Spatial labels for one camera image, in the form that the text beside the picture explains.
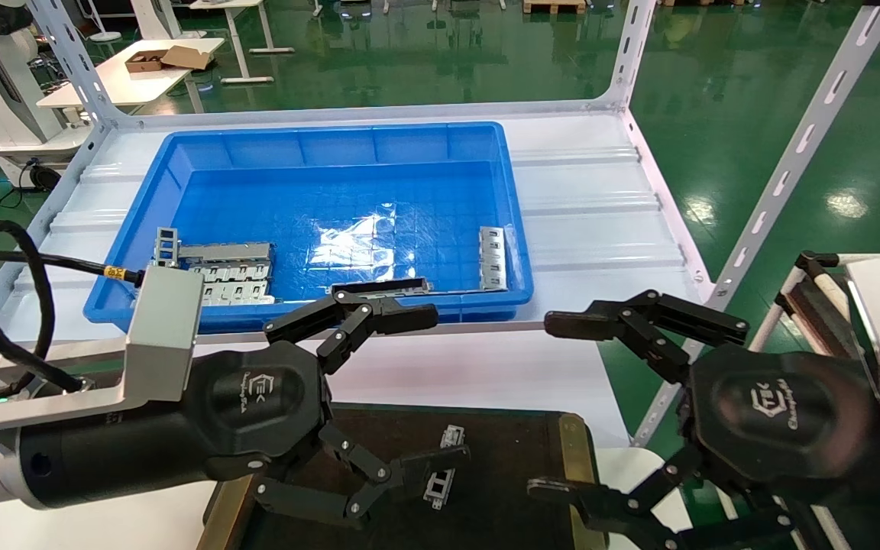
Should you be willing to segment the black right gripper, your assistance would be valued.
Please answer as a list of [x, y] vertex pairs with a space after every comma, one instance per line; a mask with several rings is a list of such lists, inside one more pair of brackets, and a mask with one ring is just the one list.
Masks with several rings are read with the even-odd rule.
[[[665, 382], [688, 379], [699, 441], [741, 483], [825, 507], [853, 548], [880, 549], [880, 402], [862, 363], [747, 351], [736, 346], [745, 344], [747, 321], [655, 290], [625, 302], [594, 300], [579, 312], [548, 311], [545, 331], [621, 341]], [[668, 333], [719, 348], [691, 365]], [[792, 518], [775, 503], [680, 532], [665, 526], [654, 507], [704, 462], [701, 449], [682, 447], [629, 493], [538, 477], [528, 495], [574, 507], [587, 529], [622, 535], [639, 549], [752, 549], [792, 533]]]

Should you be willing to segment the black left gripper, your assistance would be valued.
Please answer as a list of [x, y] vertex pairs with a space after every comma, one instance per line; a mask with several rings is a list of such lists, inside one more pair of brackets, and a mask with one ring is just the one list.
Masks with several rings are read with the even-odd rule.
[[[422, 331], [438, 320], [433, 304], [333, 293], [267, 322], [268, 348], [196, 359], [177, 403], [22, 428], [22, 477], [36, 506], [59, 509], [234, 480], [250, 474], [252, 462], [276, 461], [276, 473], [254, 483], [264, 511], [362, 529], [378, 503], [422, 497], [433, 474], [467, 465], [471, 450], [452, 445], [384, 462], [335, 425], [315, 429], [327, 413], [322, 374], [338, 372], [371, 335]], [[331, 329], [315, 355], [293, 344]], [[341, 494], [291, 484], [321, 451], [362, 487]]]

